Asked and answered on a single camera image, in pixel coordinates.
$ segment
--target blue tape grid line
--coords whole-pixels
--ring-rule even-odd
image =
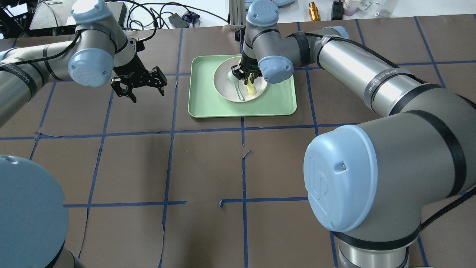
[[[428,51],[428,55],[430,56],[431,62],[433,63],[433,66],[435,67],[436,74],[438,75],[438,78],[440,79],[441,86],[446,88],[445,82],[443,81],[443,78],[441,77],[440,71],[438,70],[438,66],[436,65],[435,59],[433,58],[433,54],[430,51],[430,47],[428,46],[428,43],[426,41],[425,35],[421,29],[420,23],[418,22],[418,18],[414,17],[416,26],[418,27],[418,30],[420,31],[421,38],[423,39],[423,43],[425,43],[426,50]]]
[[[359,123],[344,123],[344,124],[317,124],[317,127],[340,127],[348,124],[359,124]],[[284,125],[284,126],[251,126],[244,128],[212,128],[212,129],[191,129],[191,130],[175,130],[175,134],[181,133],[207,133],[207,132],[229,132],[229,131],[248,131],[248,130],[266,130],[266,129],[299,129],[299,128],[314,128],[314,125]],[[160,131],[160,132],[126,132],[126,133],[106,133],[106,134],[90,134],[90,135],[61,135],[61,136],[52,136],[44,133],[36,132],[35,134],[39,135],[42,140],[49,139],[87,139],[87,138],[101,138],[101,137],[116,137],[116,136],[134,136],[134,135],[160,135],[160,134],[171,134],[171,131]],[[36,139],[33,136],[29,137],[0,137],[0,141],[11,141],[11,140],[34,140]]]
[[[53,86],[51,87],[50,95],[48,96],[48,101],[46,102],[45,112],[43,113],[43,117],[41,118],[40,128],[42,128],[43,124],[45,123],[46,114],[48,113],[48,108],[50,107],[51,99],[53,98],[53,93],[55,92],[55,88],[56,88],[56,82],[54,82]]]
[[[365,46],[364,35],[362,34],[362,30],[360,29],[360,24],[358,23],[358,20],[355,20],[355,22],[356,22],[358,34],[359,34],[359,36],[360,36],[360,40],[362,41],[362,45]]]
[[[96,166],[94,167],[94,173],[93,173],[93,178],[92,178],[92,182],[91,182],[91,189],[89,191],[88,206],[86,207],[86,225],[84,227],[83,241],[82,241],[81,247],[79,249],[78,258],[81,258],[81,253],[82,253],[83,246],[84,246],[84,241],[85,241],[85,238],[86,238],[86,232],[88,231],[89,210],[91,209],[92,196],[93,196],[93,193],[94,193],[94,186],[96,185],[96,178],[98,176],[98,169],[99,169],[99,163],[100,163],[100,160],[101,160],[102,148],[104,146],[104,140],[106,138],[104,134],[106,133],[106,129],[108,127],[109,114],[111,112],[113,97],[114,97],[114,90],[111,90],[111,94],[110,94],[110,97],[109,97],[108,111],[106,112],[106,118],[104,119],[104,127],[103,127],[103,130],[102,130],[101,144],[99,145],[98,157],[96,159]]]
[[[245,147],[245,118],[241,117],[241,147]]]
[[[336,242],[334,240],[334,235],[332,234],[331,231],[329,231],[330,235],[330,244],[332,248],[332,257],[334,259],[334,267],[338,268],[339,267],[339,262],[337,261],[337,247],[336,247]]]
[[[246,200],[246,156],[251,152],[248,150],[241,158],[242,178],[243,178],[243,200]],[[246,201],[243,202],[243,248],[245,256],[245,268],[248,268],[248,214]]]
[[[177,61],[177,74],[180,72],[180,62],[182,56],[182,41],[183,41],[183,28],[180,29],[180,41],[178,45],[178,61]],[[174,111],[172,116],[172,127],[170,132],[170,149],[169,149],[169,163],[167,164],[167,180],[165,184],[165,197],[164,197],[164,211],[162,214],[162,227],[164,228],[164,241],[166,234],[166,222],[167,222],[167,208],[169,202],[169,188],[170,188],[170,172],[172,169],[172,154],[174,148],[174,137],[175,137],[175,120],[177,117],[177,99],[179,94],[179,76],[177,76],[177,83],[175,85],[175,96],[174,96]],[[162,246],[162,252],[160,254],[159,268],[162,268],[162,256],[164,254],[164,247]]]
[[[428,260],[426,259],[425,249],[423,248],[423,243],[421,242],[421,237],[419,236],[418,239],[418,246],[420,247],[421,258],[423,259],[423,265],[429,267]]]
[[[167,202],[167,205],[185,205],[186,201]],[[133,202],[133,203],[97,203],[97,204],[65,204],[63,207],[125,207],[125,206],[163,206],[165,202]]]
[[[265,198],[245,198],[245,199],[222,199],[220,204],[225,203],[255,203],[255,202],[285,202],[285,201],[307,201],[307,197],[265,197]]]

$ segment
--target blue tape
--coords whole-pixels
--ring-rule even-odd
[[[248,150],[246,154],[241,158],[243,171],[243,200],[246,200],[246,156],[249,154],[249,152],[251,152],[251,150]],[[246,202],[243,202],[243,249],[245,256],[245,268],[248,268],[248,214]]]
[[[334,235],[332,234],[331,231],[329,231],[330,234],[330,246],[332,248],[332,257],[334,259],[334,267],[339,268],[339,262],[337,261],[337,250],[336,250],[336,242],[334,240]]]
[[[294,68],[295,71],[305,71],[305,70],[322,70],[321,67],[297,67]]]
[[[296,128],[313,128],[314,125],[307,124],[307,125],[284,125],[284,126],[252,126],[252,127],[245,127],[245,130],[262,130],[262,129],[296,129]]]
[[[245,118],[241,117],[241,147],[245,147]]]
[[[183,41],[183,28],[180,29],[180,41],[178,43],[178,60],[177,60],[177,74],[180,72],[180,62],[182,57],[182,41]],[[177,83],[175,85],[175,96],[174,96],[174,111],[172,115],[172,128],[170,132],[170,149],[169,149],[169,162],[167,164],[167,180],[165,184],[165,205],[164,212],[162,214],[162,226],[164,228],[164,237],[165,237],[165,227],[167,221],[167,207],[169,201],[169,187],[170,187],[170,172],[172,169],[172,153],[174,147],[174,136],[175,136],[175,120],[177,118],[177,99],[179,94],[179,76],[177,78]],[[162,252],[160,254],[159,268],[162,268],[162,256],[164,254],[164,247],[162,247]]]
[[[417,66],[420,66],[420,65],[433,65],[432,62],[416,62],[416,63],[399,63],[397,64],[398,66],[414,66],[414,65],[417,65]]]
[[[205,132],[224,132],[224,131],[241,131],[241,128],[212,128],[212,129],[193,129],[193,130],[176,130],[175,133],[205,133]]]
[[[344,124],[319,124],[318,127],[340,127],[343,125],[356,125],[360,123],[344,123]]]
[[[476,61],[435,62],[436,64],[476,63]]]
[[[62,135],[62,136],[52,136],[44,133],[40,133],[41,138],[45,140],[50,139],[85,139],[85,138],[98,138],[103,137],[102,134],[91,134],[91,135]]]
[[[0,141],[15,141],[15,140],[35,140],[35,137],[4,137]]]
[[[38,146],[38,142],[40,141],[41,138],[41,133],[37,134],[37,137],[35,138],[35,145],[33,146],[33,150],[31,151],[30,154],[30,160],[33,159],[33,156],[35,155],[36,147]]]
[[[220,203],[258,203],[258,202],[285,202],[285,201],[308,201],[306,196],[302,197],[265,197],[265,198],[240,198],[240,199],[221,199]]]
[[[362,30],[360,29],[360,24],[358,23],[358,20],[355,20],[358,34],[360,35],[360,40],[362,41],[362,45],[365,46],[365,40],[364,40],[364,35],[362,34]]]
[[[157,132],[126,132],[126,133],[107,133],[104,134],[106,137],[116,137],[116,136],[136,136],[136,135],[160,135],[160,134],[170,134],[171,131],[157,131]]]
[[[423,265],[429,267],[428,260],[426,259],[425,249],[423,248],[423,242],[421,241],[421,237],[419,236],[418,239],[418,246],[420,247],[421,258],[423,259]]]
[[[50,95],[48,96],[48,101],[46,102],[45,111],[43,112],[43,116],[41,118],[40,127],[43,127],[43,123],[45,123],[46,113],[48,112],[48,108],[50,107],[51,99],[53,97],[53,93],[55,92],[56,82],[53,83],[53,86],[50,90]]]
[[[316,136],[319,135],[317,127],[316,112],[314,111],[314,100],[312,99],[311,80],[309,79],[309,69],[306,68],[307,92],[309,93],[309,101],[311,102],[312,121],[314,122],[314,131]]]
[[[186,201],[167,202],[167,205],[185,205]],[[65,204],[63,207],[78,208],[78,207],[123,207],[123,206],[164,206],[166,202],[130,202],[130,203],[102,203],[102,204]]]
[[[446,88],[445,82],[443,81],[443,77],[441,77],[440,70],[438,70],[438,66],[435,63],[435,59],[433,58],[433,54],[430,51],[430,47],[428,46],[428,43],[426,41],[425,35],[423,34],[423,31],[421,29],[420,23],[418,22],[418,18],[414,17],[416,26],[418,27],[418,30],[420,31],[421,38],[423,39],[423,43],[425,43],[426,50],[428,51],[428,55],[430,55],[431,62],[433,63],[433,66],[435,67],[436,74],[438,75],[438,78],[440,79],[441,86]]]

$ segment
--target white table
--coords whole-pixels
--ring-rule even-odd
[[[373,4],[367,8],[366,12],[357,10],[357,12],[351,16],[344,16],[345,20],[353,19],[371,19],[375,17],[377,0],[373,0]],[[164,2],[156,0],[137,0],[138,3],[147,2]],[[207,10],[222,18],[228,17],[228,0],[177,0],[177,2],[200,9]],[[310,21],[309,16],[309,2],[310,0],[296,0],[293,4],[280,8],[279,22],[296,22],[296,21]],[[317,8],[319,9],[319,15],[321,20],[330,20],[330,13],[333,0],[314,0]],[[160,5],[150,5],[157,11],[160,9]],[[185,13],[185,9],[179,6],[166,6],[164,11],[170,11],[177,13],[180,16]],[[195,12],[200,15],[200,23],[197,27],[208,26],[222,26],[227,23],[219,18],[209,15],[202,11]],[[413,17],[413,16],[436,16],[436,15],[451,15],[451,14],[475,14],[476,13],[476,0],[399,0],[398,5],[392,15],[392,17]],[[167,24],[169,14],[166,14],[164,19]],[[132,16],[133,19],[137,19],[144,24],[151,22],[151,17],[141,8],[137,8]]]

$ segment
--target cable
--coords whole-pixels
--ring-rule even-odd
[[[167,27],[167,29],[170,29],[170,27],[167,25],[167,23],[165,22],[165,20],[162,18],[162,14],[165,14],[165,13],[170,13],[171,15],[173,15],[172,12],[169,12],[169,11],[166,11],[166,12],[162,12],[162,13],[158,13],[155,9],[153,8],[150,8],[150,11],[152,11],[153,13],[156,13],[157,14],[157,17],[156,19],[159,19],[159,29],[162,29],[164,27],[164,25]]]
[[[447,212],[449,212],[450,210],[454,209],[455,207],[461,205],[462,203],[464,203],[465,201],[467,201],[468,199],[470,199],[472,196],[474,196],[476,194],[476,187],[471,189],[470,191],[468,191],[466,194],[462,195],[460,198],[456,199],[455,201],[451,202],[449,205],[447,205],[446,207],[440,209],[438,212],[436,212],[435,214],[433,214],[430,218],[428,218],[422,225],[421,225],[421,230],[425,229],[426,227],[428,227],[428,225],[430,225],[432,222],[434,222],[436,219],[438,219],[439,217],[443,216],[444,214],[446,214]]]
[[[199,9],[199,8],[196,8],[196,7],[192,7],[192,6],[189,6],[189,5],[183,5],[183,4],[180,4],[180,3],[177,3],[177,2],[168,2],[168,3],[143,3],[142,5],[163,5],[163,6],[171,5],[171,6],[181,6],[181,7],[185,8],[185,9],[187,9],[188,12],[190,12],[190,10],[188,10],[188,9],[199,10],[199,11],[208,13],[208,14],[210,14],[210,15],[212,15],[212,16],[215,16],[215,17],[217,17],[217,18],[223,20],[224,22],[229,23],[229,20],[226,20],[226,19],[224,19],[224,18],[222,18],[222,17],[220,17],[220,16],[218,16],[218,15],[212,13],[212,12],[209,12],[209,11],[203,10],[203,9]],[[137,6],[134,6],[134,7],[132,7],[132,8],[129,10],[128,21],[129,21],[129,19],[130,19],[131,13],[132,13],[136,8],[137,8]],[[168,11],[165,11],[165,12],[162,12],[162,13],[159,12],[159,17],[161,17],[161,14],[164,14],[164,13],[168,13]]]
[[[105,0],[104,2],[127,2],[127,3],[131,3],[133,5],[136,5],[136,6],[139,6],[139,7],[142,7],[143,9],[145,9],[147,11],[147,13],[149,13],[149,15],[153,19],[154,31],[150,36],[148,36],[144,39],[140,39],[138,41],[144,42],[144,41],[150,40],[150,39],[152,39],[152,37],[154,37],[155,33],[157,32],[157,28],[159,27],[159,25],[157,24],[157,20],[156,20],[154,14],[148,8],[146,8],[143,4],[139,4],[139,3],[136,3],[136,2],[131,1],[131,0]]]
[[[64,54],[66,54],[66,52],[68,52],[75,44],[76,42],[78,41],[80,37],[80,34],[76,35],[76,37],[74,38],[74,40],[65,48],[63,49],[63,51],[61,51],[60,53],[56,54],[56,55],[53,55],[53,56],[50,56],[50,57],[45,57],[45,58],[40,58],[40,59],[34,59],[34,60],[27,60],[27,61],[21,61],[21,62],[14,62],[14,64],[16,65],[21,65],[21,64],[29,64],[29,63],[34,63],[34,62],[45,62],[45,61],[49,61],[49,60],[52,60],[52,59],[56,59]]]
[[[13,13],[11,13],[8,8],[2,8],[2,9],[3,9],[3,10],[6,10],[8,13],[10,13],[11,18],[17,23],[17,25],[21,28],[21,30],[23,31],[23,33],[26,33],[25,28],[24,28],[24,27],[21,25],[21,23],[18,21],[18,18],[15,17],[15,15],[13,15]]]
[[[38,2],[41,2],[41,3],[45,4],[51,10],[51,13],[53,13],[53,17],[55,18],[55,23],[56,23],[56,32],[58,32],[60,26],[58,25],[58,19],[56,18],[55,11],[44,0],[38,0]]]
[[[144,25],[142,24],[142,22],[136,21],[136,20],[130,21],[130,22],[129,22],[129,27],[132,27],[132,24],[133,24],[133,23],[139,25],[139,26],[142,28],[142,31],[144,30]]]
[[[163,4],[162,7],[160,8],[160,11],[159,11],[159,16],[160,16],[160,17],[162,17],[162,14],[163,14],[162,10],[163,10],[164,7],[166,7],[167,5],[181,6],[181,7],[185,8],[185,9],[187,10],[187,12],[188,12],[190,15],[192,14],[191,11],[190,11],[190,9],[188,9],[185,5],[182,5],[182,4],[177,3],[177,2],[168,2],[168,3]]]

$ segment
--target bottle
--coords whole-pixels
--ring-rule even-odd
[[[377,12],[375,12],[376,18],[390,18],[398,4],[398,0],[381,0],[377,1]]]
[[[314,2],[309,3],[309,15],[311,16],[311,21],[320,21],[319,10],[316,7]]]
[[[344,15],[346,16],[354,15],[361,1],[362,0],[346,0],[344,2]]]

